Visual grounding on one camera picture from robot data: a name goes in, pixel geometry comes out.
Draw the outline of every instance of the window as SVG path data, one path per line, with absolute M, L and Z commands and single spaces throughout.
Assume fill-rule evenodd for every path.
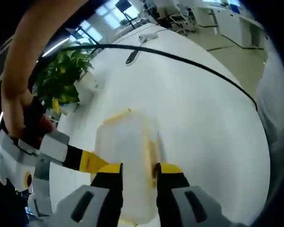
M 87 32 L 91 37 L 93 37 L 94 40 L 96 41 L 100 41 L 103 37 L 102 35 L 94 28 L 90 25 L 89 22 L 87 22 L 86 20 L 82 21 L 80 26 L 82 27 L 82 29 Z M 89 42 L 89 36 L 87 34 L 85 34 L 81 29 L 77 29 L 78 33 L 83 36 L 84 39 L 80 39 L 81 43 L 85 43 L 85 42 Z M 75 41 L 76 38 L 71 36 L 70 37 L 70 41 L 73 42 Z
M 240 6 L 240 0 L 227 0 L 229 4 Z
M 103 17 L 112 29 L 119 27 L 120 21 L 126 19 L 124 14 L 121 13 L 115 6 L 118 1 L 119 0 L 110 0 L 96 10 L 96 13 L 99 16 Z M 126 13 L 131 18 L 135 18 L 139 14 L 138 10 L 134 6 L 128 8 L 124 13 Z
M 204 2 L 215 2 L 215 3 L 222 3 L 221 0 L 203 0 Z

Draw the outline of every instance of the translucent plastic jug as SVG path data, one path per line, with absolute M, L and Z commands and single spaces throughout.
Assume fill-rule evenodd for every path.
M 161 161 L 158 132 L 139 111 L 126 111 L 98 128 L 95 152 L 109 163 L 123 163 L 123 207 L 120 219 L 146 224 L 156 215 L 153 168 Z

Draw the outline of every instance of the round white table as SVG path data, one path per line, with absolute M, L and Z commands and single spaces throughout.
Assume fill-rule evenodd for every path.
M 149 34 L 163 28 L 146 24 L 125 37 L 142 29 L 141 34 Z M 140 45 L 138 35 L 120 44 Z M 158 35 L 143 46 L 202 63 L 239 84 L 197 44 L 169 30 Z M 158 121 L 166 159 L 182 168 L 190 185 L 215 198 L 231 221 L 252 223 L 264 207 L 270 176 L 266 136 L 252 102 L 216 75 L 163 56 L 142 52 L 126 66 L 131 52 L 105 49 L 92 60 L 101 92 L 90 104 L 62 116 L 58 130 L 71 137 L 71 145 L 93 151 L 97 128 L 106 118 L 139 109 Z M 90 184 L 89 174 L 51 163 L 53 211 L 82 184 Z M 143 226 L 159 223 L 157 216 Z

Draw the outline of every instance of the office chair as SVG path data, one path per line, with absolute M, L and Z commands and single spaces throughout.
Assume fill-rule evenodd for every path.
M 172 24 L 175 24 L 179 27 L 176 32 L 184 32 L 185 36 L 187 35 L 187 31 L 195 32 L 195 17 L 192 12 L 189 11 L 187 7 L 184 7 L 181 4 L 177 4 L 177 6 L 180 10 L 180 14 L 169 16 L 169 18 L 172 20 Z

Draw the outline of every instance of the white cabinet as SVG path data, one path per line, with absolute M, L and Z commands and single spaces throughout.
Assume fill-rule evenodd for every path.
M 217 26 L 212 16 L 212 10 L 207 8 L 196 7 L 192 8 L 192 12 L 195 16 L 195 20 L 198 25 L 202 27 Z
M 214 9 L 213 12 L 223 36 L 242 48 L 264 48 L 265 33 L 261 25 L 227 9 Z
M 251 47 L 250 24 L 230 10 L 214 9 L 220 32 L 243 48 Z

